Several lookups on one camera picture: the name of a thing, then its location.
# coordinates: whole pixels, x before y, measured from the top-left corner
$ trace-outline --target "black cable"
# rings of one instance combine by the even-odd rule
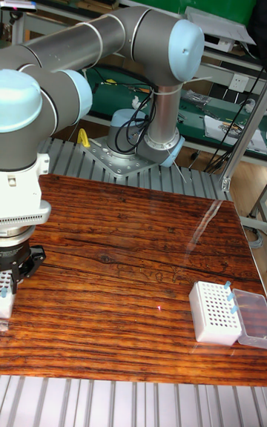
[[[149,88],[151,89],[150,93],[142,100],[142,102],[139,104],[139,107],[136,109],[136,111],[133,113],[132,117],[125,122],[117,131],[116,135],[115,135],[115,146],[116,149],[118,150],[118,152],[120,153],[130,153],[133,150],[135,150],[137,148],[137,146],[139,145],[139,143],[144,139],[145,134],[148,130],[149,125],[152,123],[154,117],[155,117],[155,113],[156,113],[156,95],[155,93],[153,93],[152,90],[154,91],[158,91],[157,86],[151,82],[148,78],[146,78],[145,76],[141,76],[137,73],[133,73],[132,71],[126,70],[125,68],[121,68],[121,67],[117,67],[117,66],[113,66],[113,65],[109,65],[109,64],[98,64],[97,67],[100,67],[102,69],[105,70],[110,70],[110,71],[116,71],[118,73],[123,73],[127,76],[130,76],[131,78],[135,79],[135,80],[139,80],[139,82],[114,82],[114,83],[110,83],[109,81],[107,81],[107,79],[104,78],[104,76],[99,72],[99,70],[96,69],[96,67],[92,67],[89,69],[94,70],[100,77],[100,79],[108,85],[124,85],[124,86],[149,86]],[[152,101],[152,105],[151,105],[151,111],[149,113],[149,116],[145,116],[145,118],[138,118],[138,112],[144,108],[144,106],[150,101],[151,96],[153,94],[153,101]],[[130,127],[131,124],[134,123],[136,125],[136,127],[139,130],[139,136],[138,136],[138,140],[136,142],[136,144],[132,145],[131,142],[131,137],[129,136],[129,131],[130,131]],[[123,128],[126,128],[126,141],[127,143],[131,146],[130,148],[128,148],[127,150],[123,150],[119,147],[118,144],[118,138],[120,133],[122,132]]]
[[[91,69],[91,70],[94,70],[94,71],[96,71],[96,73],[100,76],[100,78],[101,78],[101,80],[105,83],[105,84],[107,84],[107,85],[111,85],[111,86],[117,86],[117,85],[122,85],[122,86],[136,86],[136,85],[138,85],[138,86],[150,86],[150,87],[152,87],[152,83],[150,83],[150,84],[148,84],[148,83],[146,83],[146,82],[140,82],[140,83],[121,83],[121,82],[114,82],[114,83],[110,83],[107,79],[105,79],[103,76],[102,76],[102,74],[95,68],[95,67],[93,67],[93,68],[89,68],[89,69]]]
[[[153,96],[153,101],[152,101],[152,106],[151,106],[151,112],[149,114],[149,116],[145,116],[145,118],[138,118],[138,112],[145,106],[145,104],[147,104],[147,102],[150,100],[152,95],[152,91],[150,92],[149,96],[146,96],[145,99],[143,99],[143,101],[140,103],[139,107],[136,109],[136,111],[133,113],[132,117],[125,122],[117,131],[116,135],[115,135],[115,146],[116,149],[118,150],[118,152],[120,153],[130,153],[133,150],[135,150],[137,148],[137,146],[140,144],[140,142],[144,139],[145,134],[148,130],[149,125],[152,123],[154,117],[155,117],[155,113],[156,113],[156,95],[154,94]],[[132,123],[135,123],[135,125],[139,128],[139,138],[136,142],[136,144],[131,144],[130,141],[130,137],[129,137],[129,130],[130,130],[130,126]],[[125,128],[127,126],[126,129],[126,140],[128,142],[129,145],[131,145],[130,148],[128,148],[127,150],[123,150],[119,147],[118,145],[118,138],[119,138],[119,134],[122,132],[122,129]]]
[[[232,120],[231,124],[230,124],[230,125],[229,125],[229,127],[228,127],[228,130],[225,132],[225,135],[224,135],[223,139],[222,139],[222,140],[221,140],[221,142],[219,143],[219,146],[217,147],[216,152],[214,152],[214,154],[213,154],[213,156],[211,157],[211,159],[210,159],[209,163],[206,165],[206,167],[205,167],[205,169],[204,169],[204,171],[205,171],[205,172],[207,172],[207,171],[208,171],[208,169],[210,169],[210,168],[214,168],[214,164],[211,166],[211,163],[214,161],[215,156],[218,154],[219,150],[222,148],[223,142],[225,141],[225,139],[226,139],[227,135],[229,134],[230,130],[232,129],[232,127],[233,127],[233,125],[234,125],[234,123],[235,123],[235,121],[236,121],[237,117],[240,115],[241,110],[244,108],[245,104],[247,103],[248,99],[250,98],[251,94],[253,93],[253,90],[254,90],[254,88],[255,88],[255,86],[256,86],[256,84],[257,84],[257,82],[259,81],[259,79],[260,79],[260,77],[261,77],[261,75],[262,75],[263,70],[264,70],[264,67],[262,67],[262,69],[260,70],[260,72],[259,72],[259,74],[258,74],[258,76],[257,76],[257,78],[256,78],[256,80],[255,80],[255,82],[254,82],[254,84],[253,84],[253,86],[252,86],[251,90],[249,91],[249,93],[248,93],[247,97],[245,98],[245,101],[243,101],[243,103],[241,104],[240,109],[238,110],[237,114],[236,114],[236,115],[235,115],[235,117],[233,118],[233,120]],[[214,162],[214,163],[215,163],[215,165],[217,165],[217,163],[221,160],[221,158],[223,158],[223,157],[224,157],[224,155],[225,155],[226,153],[228,153],[228,152],[229,152],[229,153],[231,153],[231,152],[233,151],[233,149],[234,149],[234,146],[235,146],[235,145],[236,145],[236,144],[234,144],[230,150],[227,150],[227,151],[226,151],[226,152],[225,152],[225,153],[224,153],[224,154],[223,154],[219,159],[217,159],[217,160]]]
[[[140,81],[142,84],[146,83],[148,86],[154,87],[154,83],[150,81],[150,79],[148,79],[146,76],[143,76],[139,73],[135,73],[134,71],[126,70],[125,68],[116,66],[114,64],[98,63],[96,66],[98,68],[102,68],[103,70],[116,71],[117,73],[125,74],[126,76],[130,76],[131,78],[137,81]]]

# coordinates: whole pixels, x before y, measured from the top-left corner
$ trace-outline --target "light blue joint cap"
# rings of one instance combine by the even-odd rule
[[[27,127],[41,109],[41,89],[32,76],[15,70],[0,70],[0,133]]]
[[[73,70],[60,70],[60,73],[66,73],[73,81],[79,96],[79,115],[73,124],[76,124],[82,117],[88,114],[93,104],[93,94],[87,79],[80,73]]]
[[[171,72],[178,81],[189,81],[195,75],[204,51],[204,34],[188,20],[174,25],[169,39],[168,58]]]
[[[122,125],[124,125],[126,122],[128,122],[132,115],[135,113],[134,109],[119,109],[117,110],[111,120],[111,126],[114,128],[120,128]],[[137,113],[136,116],[138,119],[144,119],[145,113],[143,113],[141,110]]]
[[[176,159],[178,153],[180,152],[182,146],[184,145],[185,137],[180,137],[180,140],[176,147],[171,151],[171,155],[167,157],[167,159],[161,163],[162,167],[171,167]]]

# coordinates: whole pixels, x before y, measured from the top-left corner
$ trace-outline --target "green workbench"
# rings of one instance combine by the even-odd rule
[[[116,82],[129,83],[132,86],[137,86],[136,83],[138,81],[133,77],[126,76],[123,73],[111,69],[107,70],[103,67],[96,67],[96,69],[100,71],[102,77],[105,80],[113,79]],[[90,114],[93,116],[98,116],[107,121],[111,120],[111,117],[116,110],[131,108],[131,103],[135,96],[138,96],[140,101],[142,101],[145,97],[144,93],[138,93],[126,86],[102,84],[102,79],[93,68],[87,70],[87,78],[90,86],[94,91],[93,107]],[[230,122],[239,110],[239,107],[239,105],[212,98],[211,101],[206,105],[205,109],[209,113],[217,116],[220,120]],[[204,145],[208,148],[214,149],[217,148],[219,141],[205,136],[204,112],[196,105],[186,102],[182,98],[180,100],[179,109],[180,113],[185,117],[185,119],[180,117],[182,122],[177,123],[177,127],[179,128],[180,133],[185,137],[185,140],[187,142],[191,142],[192,144]],[[248,118],[249,114],[247,114],[245,110],[242,110],[237,119],[237,124],[244,125]],[[267,116],[263,117],[259,129],[263,136],[264,142],[267,144]],[[222,149],[228,150],[230,147],[230,145],[224,144]],[[247,150],[245,155],[267,162],[267,155],[263,153]]]

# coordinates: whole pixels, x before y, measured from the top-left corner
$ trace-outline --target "wooden table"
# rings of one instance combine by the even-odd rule
[[[41,187],[53,210],[32,244],[47,259],[19,288],[0,374],[267,385],[267,351],[194,337],[194,282],[263,293],[233,203],[59,176]]]

